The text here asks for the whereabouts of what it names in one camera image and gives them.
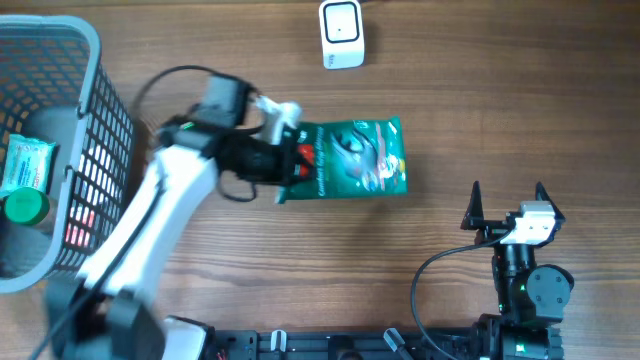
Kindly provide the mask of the green lid jar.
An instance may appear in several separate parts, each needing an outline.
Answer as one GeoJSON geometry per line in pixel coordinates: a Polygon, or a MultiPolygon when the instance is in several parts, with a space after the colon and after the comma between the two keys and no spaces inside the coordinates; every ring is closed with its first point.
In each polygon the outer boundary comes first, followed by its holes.
{"type": "Polygon", "coordinates": [[[52,200],[30,187],[13,191],[5,199],[4,213],[11,222],[25,226],[52,227],[55,221],[52,200]]]}

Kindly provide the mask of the light blue wipes packet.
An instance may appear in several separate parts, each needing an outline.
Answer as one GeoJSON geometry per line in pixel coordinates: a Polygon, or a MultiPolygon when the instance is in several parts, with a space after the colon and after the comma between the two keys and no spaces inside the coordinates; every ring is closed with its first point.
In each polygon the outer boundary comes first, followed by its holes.
{"type": "Polygon", "coordinates": [[[23,187],[45,193],[55,148],[55,142],[47,143],[37,138],[11,134],[1,183],[1,197],[23,187]]]}

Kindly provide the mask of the green 3M gloves package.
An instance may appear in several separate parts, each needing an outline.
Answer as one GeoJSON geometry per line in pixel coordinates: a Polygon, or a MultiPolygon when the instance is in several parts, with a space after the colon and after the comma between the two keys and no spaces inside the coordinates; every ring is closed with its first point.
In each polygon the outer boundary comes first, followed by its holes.
{"type": "Polygon", "coordinates": [[[275,202],[404,195],[408,192],[401,120],[302,122],[297,151],[313,167],[299,166],[307,181],[282,187],[275,202]]]}

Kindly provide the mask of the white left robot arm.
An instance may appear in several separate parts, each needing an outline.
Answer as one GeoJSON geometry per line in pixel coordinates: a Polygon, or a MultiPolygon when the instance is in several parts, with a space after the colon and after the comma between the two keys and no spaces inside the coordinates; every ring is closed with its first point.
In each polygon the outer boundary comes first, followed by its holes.
{"type": "Polygon", "coordinates": [[[33,356],[223,358],[212,326],[154,314],[159,280],[223,173],[254,187],[298,181],[294,134],[301,116],[297,103],[276,102],[246,80],[213,74],[203,99],[157,130],[144,178],[105,243],[75,278],[49,283],[49,328],[33,356]]]}

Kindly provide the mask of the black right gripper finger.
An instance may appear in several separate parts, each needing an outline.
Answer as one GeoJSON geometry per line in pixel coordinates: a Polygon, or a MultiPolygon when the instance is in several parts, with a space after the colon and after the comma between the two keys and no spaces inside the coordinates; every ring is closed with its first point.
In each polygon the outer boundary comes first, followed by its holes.
{"type": "Polygon", "coordinates": [[[555,221],[557,223],[565,223],[566,222],[566,217],[564,216],[564,214],[559,210],[559,208],[556,206],[556,204],[554,203],[554,201],[551,199],[551,197],[549,196],[548,192],[546,191],[546,188],[544,187],[544,185],[541,182],[538,182],[536,184],[536,188],[535,188],[535,197],[538,201],[546,201],[548,202],[551,207],[554,210],[555,213],[555,221]]]}
{"type": "Polygon", "coordinates": [[[475,181],[472,185],[469,204],[460,228],[462,230],[479,230],[484,227],[484,211],[482,205],[482,196],[480,183],[475,181]]]}

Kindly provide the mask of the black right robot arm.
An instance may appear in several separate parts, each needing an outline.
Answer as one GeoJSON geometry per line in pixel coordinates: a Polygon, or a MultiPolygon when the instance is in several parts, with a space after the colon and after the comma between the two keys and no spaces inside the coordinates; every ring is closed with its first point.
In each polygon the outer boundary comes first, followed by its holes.
{"type": "Polygon", "coordinates": [[[484,217],[474,182],[461,228],[476,232],[475,245],[493,250],[492,276],[499,313],[483,314],[470,331],[470,359],[562,359],[559,330],[574,277],[552,264],[539,265],[535,251],[550,244],[566,222],[541,183],[535,198],[503,220],[484,217]]]}

